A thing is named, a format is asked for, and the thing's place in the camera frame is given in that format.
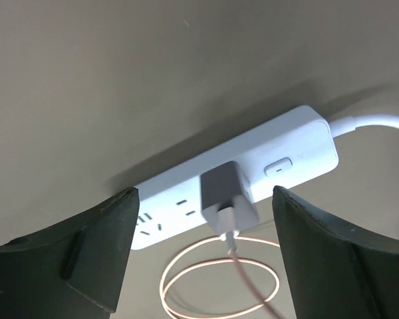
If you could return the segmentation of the grey usb wall adapter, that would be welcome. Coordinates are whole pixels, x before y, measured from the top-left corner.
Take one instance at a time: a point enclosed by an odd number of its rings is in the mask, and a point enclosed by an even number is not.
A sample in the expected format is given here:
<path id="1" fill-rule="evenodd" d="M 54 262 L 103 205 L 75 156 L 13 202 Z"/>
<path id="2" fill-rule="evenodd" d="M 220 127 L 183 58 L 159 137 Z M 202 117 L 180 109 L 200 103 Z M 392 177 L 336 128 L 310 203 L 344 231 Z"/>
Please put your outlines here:
<path id="1" fill-rule="evenodd" d="M 229 161 L 200 175 L 201 214 L 216 235 L 225 239 L 259 224 L 250 182 L 240 165 Z"/>

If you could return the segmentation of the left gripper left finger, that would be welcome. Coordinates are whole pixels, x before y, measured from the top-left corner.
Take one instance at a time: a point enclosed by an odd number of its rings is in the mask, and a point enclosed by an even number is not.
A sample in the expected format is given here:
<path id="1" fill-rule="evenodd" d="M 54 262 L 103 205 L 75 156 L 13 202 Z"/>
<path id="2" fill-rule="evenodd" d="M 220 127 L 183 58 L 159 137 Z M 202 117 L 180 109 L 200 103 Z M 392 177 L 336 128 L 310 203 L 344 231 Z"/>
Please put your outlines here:
<path id="1" fill-rule="evenodd" d="M 0 245 L 0 318 L 109 318 L 139 212 L 128 187 L 50 227 Z"/>

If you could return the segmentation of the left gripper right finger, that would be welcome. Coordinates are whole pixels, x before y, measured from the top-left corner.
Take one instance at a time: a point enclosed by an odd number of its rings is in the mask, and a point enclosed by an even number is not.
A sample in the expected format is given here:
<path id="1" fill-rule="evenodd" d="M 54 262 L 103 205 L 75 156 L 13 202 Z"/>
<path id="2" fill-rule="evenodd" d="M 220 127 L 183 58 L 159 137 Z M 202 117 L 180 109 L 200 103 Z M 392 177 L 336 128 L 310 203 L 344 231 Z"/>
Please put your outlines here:
<path id="1" fill-rule="evenodd" d="M 272 207 L 297 318 L 399 318 L 399 240 L 281 186 Z"/>

